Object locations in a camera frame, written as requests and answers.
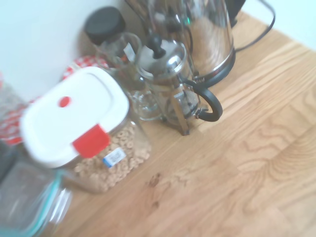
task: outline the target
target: french press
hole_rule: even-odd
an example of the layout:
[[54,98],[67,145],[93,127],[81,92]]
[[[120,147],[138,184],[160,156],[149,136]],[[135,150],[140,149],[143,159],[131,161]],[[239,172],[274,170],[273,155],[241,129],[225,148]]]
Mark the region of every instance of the french press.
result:
[[[162,40],[157,34],[149,36],[137,65],[138,72],[156,98],[165,119],[189,135],[189,121],[217,121],[222,113],[221,103],[205,87],[193,82],[193,73],[185,46]],[[201,96],[211,107],[202,105]]]

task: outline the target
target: red latch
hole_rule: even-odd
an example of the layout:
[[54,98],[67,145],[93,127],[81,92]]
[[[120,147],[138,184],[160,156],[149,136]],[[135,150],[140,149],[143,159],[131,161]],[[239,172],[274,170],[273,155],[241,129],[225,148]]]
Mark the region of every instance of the red latch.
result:
[[106,149],[110,136],[96,125],[73,142],[73,146],[83,158],[92,158]]

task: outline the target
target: cereal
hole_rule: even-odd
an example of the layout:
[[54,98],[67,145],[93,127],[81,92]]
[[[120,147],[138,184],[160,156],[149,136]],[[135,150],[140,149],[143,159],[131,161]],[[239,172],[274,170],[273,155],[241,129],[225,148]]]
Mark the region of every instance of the cereal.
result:
[[[128,173],[137,168],[150,156],[151,147],[138,148],[135,142],[136,124],[127,122],[118,133],[111,136],[110,145],[101,151],[98,155],[91,159],[83,159],[74,168],[74,172],[81,178],[89,179],[92,185],[99,191],[106,192],[124,179]],[[103,158],[116,150],[121,148],[126,157],[111,168],[108,168]]]

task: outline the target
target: white wall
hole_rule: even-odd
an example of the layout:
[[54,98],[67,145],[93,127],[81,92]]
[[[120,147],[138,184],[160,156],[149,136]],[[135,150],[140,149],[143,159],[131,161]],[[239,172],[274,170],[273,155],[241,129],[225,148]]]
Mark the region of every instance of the white wall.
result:
[[106,5],[118,7],[128,29],[142,34],[138,18],[123,0],[0,0],[4,79],[26,100],[48,91],[69,63],[93,53],[82,28],[89,14]]
[[[267,0],[276,10],[275,29],[316,50],[316,1]],[[257,0],[246,0],[243,11],[270,24],[271,13]]]
[[[277,11],[276,28],[316,49],[316,1],[269,0]],[[26,100],[42,95],[61,78],[67,65],[93,52],[83,24],[105,5],[123,13],[130,31],[141,25],[123,0],[0,0],[0,71]],[[269,23],[272,19],[257,0],[244,10]]]

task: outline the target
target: french press handle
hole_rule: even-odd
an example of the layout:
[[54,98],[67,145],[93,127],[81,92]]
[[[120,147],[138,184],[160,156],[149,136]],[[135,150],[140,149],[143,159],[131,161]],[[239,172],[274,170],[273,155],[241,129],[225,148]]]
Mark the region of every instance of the french press handle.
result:
[[206,111],[198,111],[196,114],[198,118],[207,122],[218,121],[223,114],[223,107],[219,100],[216,98],[216,96],[207,88],[195,84],[193,81],[186,80],[185,84],[192,86],[193,91],[199,96],[201,96],[204,100],[206,100],[206,102],[210,105],[210,107],[213,110],[212,113],[208,113]]

